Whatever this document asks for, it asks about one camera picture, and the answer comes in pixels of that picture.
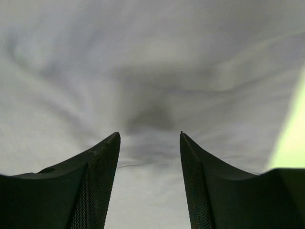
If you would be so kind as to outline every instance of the textured surface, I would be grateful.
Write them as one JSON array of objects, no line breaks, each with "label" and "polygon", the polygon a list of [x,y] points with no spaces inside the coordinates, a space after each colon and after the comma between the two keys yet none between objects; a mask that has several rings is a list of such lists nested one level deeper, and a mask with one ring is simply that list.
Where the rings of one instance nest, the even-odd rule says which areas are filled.
[{"label": "textured surface", "polygon": [[202,163],[187,143],[180,147],[191,227],[216,229]]},{"label": "textured surface", "polygon": [[[180,145],[188,205],[196,205],[208,197],[204,205],[189,208],[192,228],[209,228],[211,221],[217,229],[304,228],[302,208],[298,206],[304,203],[305,169],[277,169],[256,176],[219,160],[186,134],[181,134]],[[195,154],[201,162],[203,170],[198,173],[204,177],[204,183],[192,183],[193,176],[186,171],[192,160],[183,159],[186,154],[191,155],[189,159]],[[195,198],[189,198],[197,185],[209,195],[196,193]],[[213,210],[213,217],[204,214],[207,206]],[[203,222],[201,227],[193,215]]]},{"label": "textured surface", "polygon": [[104,228],[120,145],[106,143],[102,151],[88,163],[71,229]]}]

